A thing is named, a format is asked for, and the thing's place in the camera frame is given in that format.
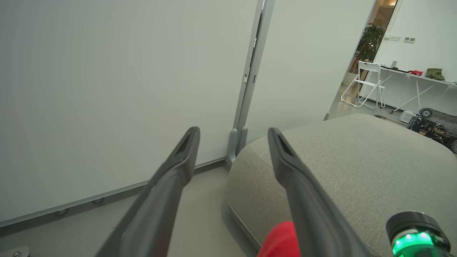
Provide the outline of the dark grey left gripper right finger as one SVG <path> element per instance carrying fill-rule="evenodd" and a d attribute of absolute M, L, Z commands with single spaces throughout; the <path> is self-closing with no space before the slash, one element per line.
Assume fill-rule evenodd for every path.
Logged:
<path fill-rule="evenodd" d="M 268 145 L 276 180 L 287 192 L 301 257 L 371 257 L 279 129 L 269 128 Z"/>

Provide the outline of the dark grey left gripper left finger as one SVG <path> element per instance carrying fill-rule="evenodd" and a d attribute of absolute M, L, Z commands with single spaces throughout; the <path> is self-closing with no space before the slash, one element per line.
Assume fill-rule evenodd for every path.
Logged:
<path fill-rule="evenodd" d="M 95 257 L 166 257 L 184 187 L 195 172 L 200 129 L 190 127 Z"/>

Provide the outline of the red clothing piece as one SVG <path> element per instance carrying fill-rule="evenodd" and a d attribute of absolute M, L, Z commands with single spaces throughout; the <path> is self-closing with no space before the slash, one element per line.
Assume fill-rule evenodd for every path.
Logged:
<path fill-rule="evenodd" d="M 294 223 L 286 221 L 275 226 L 256 257 L 301 257 Z"/>

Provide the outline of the grey fabric sofa seat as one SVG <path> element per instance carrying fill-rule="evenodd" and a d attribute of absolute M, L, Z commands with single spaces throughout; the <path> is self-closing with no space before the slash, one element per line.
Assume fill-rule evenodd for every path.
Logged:
<path fill-rule="evenodd" d="M 457 157 L 444 145 L 365 114 L 314 122 L 282 134 L 372 257 L 392 257 L 385 224 L 404 211 L 434 218 L 457 257 Z M 240 151 L 225 196 L 256 248 L 274 226 L 291 220 L 266 137 Z"/>

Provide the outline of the black cylinder with green light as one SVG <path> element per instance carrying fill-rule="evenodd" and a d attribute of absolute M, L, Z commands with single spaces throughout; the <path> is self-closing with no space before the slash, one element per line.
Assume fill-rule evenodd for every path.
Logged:
<path fill-rule="evenodd" d="M 393 257 L 455 257 L 437 221 L 415 211 L 397 213 L 386 223 Z"/>

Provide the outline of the white folding chair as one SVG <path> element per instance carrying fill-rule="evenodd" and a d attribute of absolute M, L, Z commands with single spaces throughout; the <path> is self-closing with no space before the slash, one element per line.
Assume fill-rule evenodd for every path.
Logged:
<path fill-rule="evenodd" d="M 345 102 L 346 104 L 349 104 L 350 106 L 354 107 L 354 108 L 358 108 L 358 107 L 362 107 L 362 106 L 366 106 L 372 110 L 375 110 L 377 108 L 380 108 L 380 109 L 383 109 L 386 107 L 386 104 L 385 104 L 385 97 L 384 97 L 384 89 L 385 87 L 381 85 L 382 81 L 381 81 L 381 66 L 379 64 L 376 64 L 376 63 L 369 63 L 369 62 L 364 62 L 364 61 L 358 61 L 358 73 L 357 75 L 354 77 L 354 79 L 351 81 L 351 83 L 349 84 L 348 88 L 346 88 L 346 90 L 344 91 L 344 93 L 342 94 L 341 96 L 341 101 L 342 102 Z M 361 72 L 362 71 L 369 71 L 371 73 L 375 73 L 377 75 L 377 80 L 375 81 L 375 83 L 371 83 L 371 82 L 368 82 L 368 81 L 365 81 L 365 80 L 362 80 L 361 79 Z M 354 84 L 358 84 L 359 86 L 363 87 L 363 86 L 367 86 L 368 88 L 370 88 L 370 91 L 368 91 L 366 94 L 360 96 L 359 94 L 357 94 L 357 100 L 358 100 L 358 104 L 353 104 L 347 100 L 344 99 L 344 95 L 348 92 L 349 88 L 351 86 L 354 86 Z M 369 97 L 375 93 L 375 107 L 371 107 L 369 105 L 366 104 L 367 100 L 369 99 Z"/>

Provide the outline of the small wheeled robot vehicle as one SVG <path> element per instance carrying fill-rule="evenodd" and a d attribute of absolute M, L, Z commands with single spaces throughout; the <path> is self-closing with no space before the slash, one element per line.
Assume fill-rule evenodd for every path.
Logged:
<path fill-rule="evenodd" d="M 407 129 L 439 142 L 457 155 L 457 114 L 423 108 L 410 120 Z"/>

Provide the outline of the white long table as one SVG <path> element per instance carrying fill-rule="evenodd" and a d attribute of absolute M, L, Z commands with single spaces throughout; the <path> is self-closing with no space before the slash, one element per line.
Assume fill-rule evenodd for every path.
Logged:
<path fill-rule="evenodd" d="M 381 85 L 387 106 L 418 113 L 430 108 L 457 115 L 457 84 L 381 68 Z"/>

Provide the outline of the green potted plant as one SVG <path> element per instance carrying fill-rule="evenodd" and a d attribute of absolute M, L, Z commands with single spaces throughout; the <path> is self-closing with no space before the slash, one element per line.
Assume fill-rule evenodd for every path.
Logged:
<path fill-rule="evenodd" d="M 383 40 L 385 29 L 378 22 L 369 23 L 364 29 L 355 56 L 360 61 L 373 62 Z"/>

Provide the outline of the olive green folded cloth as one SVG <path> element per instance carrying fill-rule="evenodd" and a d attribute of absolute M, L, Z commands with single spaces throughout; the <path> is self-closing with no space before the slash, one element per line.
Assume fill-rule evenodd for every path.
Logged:
<path fill-rule="evenodd" d="M 426 78 L 433 79 L 433 80 L 439 80 L 439 81 L 445 81 L 445 77 L 442 74 L 442 69 L 439 68 L 428 68 L 426 71 Z"/>

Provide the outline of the grey partition post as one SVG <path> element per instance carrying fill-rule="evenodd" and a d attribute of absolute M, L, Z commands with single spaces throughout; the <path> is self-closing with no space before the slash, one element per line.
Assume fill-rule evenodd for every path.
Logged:
<path fill-rule="evenodd" d="M 226 162 L 232 166 L 238 153 L 245 147 L 248 135 L 248 111 L 256 86 L 263 52 L 276 0 L 256 0 L 256 13 L 250 32 L 248 52 L 243 69 L 233 128 L 227 145 Z"/>

